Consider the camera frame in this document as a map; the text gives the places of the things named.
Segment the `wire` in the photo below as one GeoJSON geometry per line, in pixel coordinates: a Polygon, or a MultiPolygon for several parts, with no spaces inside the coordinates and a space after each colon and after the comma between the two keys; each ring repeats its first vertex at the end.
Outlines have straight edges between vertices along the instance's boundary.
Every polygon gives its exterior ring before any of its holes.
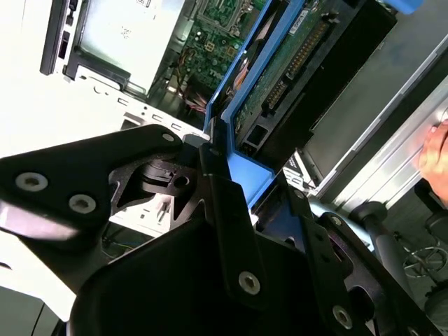
{"type": "Polygon", "coordinates": [[[33,336],[34,332],[36,331],[37,323],[39,322],[39,319],[41,318],[42,311],[43,311],[44,307],[45,307],[45,303],[42,304],[41,310],[36,318],[36,322],[34,322],[34,327],[33,327],[33,330],[31,331],[31,336],[33,336]]]}
{"type": "Polygon", "coordinates": [[[129,250],[133,250],[133,249],[135,249],[135,248],[132,247],[132,246],[124,245],[124,244],[121,244],[121,243],[117,243],[116,241],[111,241],[111,243],[112,243],[113,245],[116,245],[116,246],[119,246],[119,247],[123,247],[123,248],[125,248],[125,249],[129,249],[129,250]]]}
{"type": "Polygon", "coordinates": [[[101,252],[102,252],[103,254],[105,254],[106,256],[108,256],[110,259],[116,259],[116,258],[118,258],[118,256],[114,257],[113,255],[110,255],[109,253],[105,252],[105,250],[103,250],[103,249],[101,249],[101,252]]]}

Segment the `finger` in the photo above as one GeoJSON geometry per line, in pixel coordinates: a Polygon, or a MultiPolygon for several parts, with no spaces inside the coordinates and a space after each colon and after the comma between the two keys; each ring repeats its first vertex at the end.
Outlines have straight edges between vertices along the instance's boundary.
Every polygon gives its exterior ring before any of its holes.
{"type": "Polygon", "coordinates": [[[445,172],[448,172],[448,138],[445,139],[440,151],[439,165],[445,172]]]}
{"type": "Polygon", "coordinates": [[[426,165],[434,167],[440,158],[440,151],[442,150],[443,143],[448,135],[448,122],[443,122],[434,133],[430,135],[428,145],[428,152],[426,154],[426,165]]]}
{"type": "Polygon", "coordinates": [[[420,156],[419,156],[419,170],[423,170],[424,167],[426,166],[426,163],[428,161],[428,145],[429,145],[429,141],[431,140],[431,137],[433,135],[433,133],[436,131],[437,127],[436,126],[432,126],[428,135],[426,136],[425,142],[423,144],[423,149],[420,152],[420,156]]]}

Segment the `black mounting arm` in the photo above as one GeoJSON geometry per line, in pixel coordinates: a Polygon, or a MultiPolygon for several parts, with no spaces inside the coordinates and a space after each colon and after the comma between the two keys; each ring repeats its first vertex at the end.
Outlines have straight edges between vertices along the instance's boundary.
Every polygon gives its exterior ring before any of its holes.
{"type": "Polygon", "coordinates": [[[213,119],[211,141],[193,146],[148,125],[0,160],[0,230],[77,294],[70,335],[349,336],[371,335],[371,322],[378,336],[439,335],[344,221],[316,222],[302,193],[281,184],[285,202],[269,206],[285,237],[256,232],[226,130],[213,119]],[[109,217],[155,193],[172,196],[171,230],[105,266],[109,217]]]}

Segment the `silver metal panel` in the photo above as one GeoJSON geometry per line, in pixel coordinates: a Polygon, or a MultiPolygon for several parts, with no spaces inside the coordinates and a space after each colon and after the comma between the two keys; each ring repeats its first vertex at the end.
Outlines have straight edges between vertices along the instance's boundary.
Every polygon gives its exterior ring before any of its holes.
{"type": "Polygon", "coordinates": [[[417,159],[430,128],[446,118],[448,77],[428,96],[333,202],[351,211],[366,201],[390,208],[419,179],[417,159]]]}
{"type": "Polygon", "coordinates": [[[447,35],[447,11],[448,1],[431,0],[412,15],[397,15],[397,25],[315,127],[305,148],[324,177],[343,169],[343,159],[402,99],[419,67],[447,35]]]}
{"type": "Polygon", "coordinates": [[[91,0],[81,48],[131,73],[146,94],[176,26],[183,0],[91,0]]]}

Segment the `white surface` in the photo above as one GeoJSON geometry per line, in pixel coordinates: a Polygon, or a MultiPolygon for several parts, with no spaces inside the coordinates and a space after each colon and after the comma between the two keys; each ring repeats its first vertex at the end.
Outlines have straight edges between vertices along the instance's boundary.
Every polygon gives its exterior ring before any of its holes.
{"type": "Polygon", "coordinates": [[[0,157],[119,129],[123,112],[113,104],[40,74],[51,1],[24,3],[2,3],[0,13],[0,157]]]}
{"type": "Polygon", "coordinates": [[[131,73],[146,94],[182,6],[183,0],[91,0],[81,46],[131,73]]]}

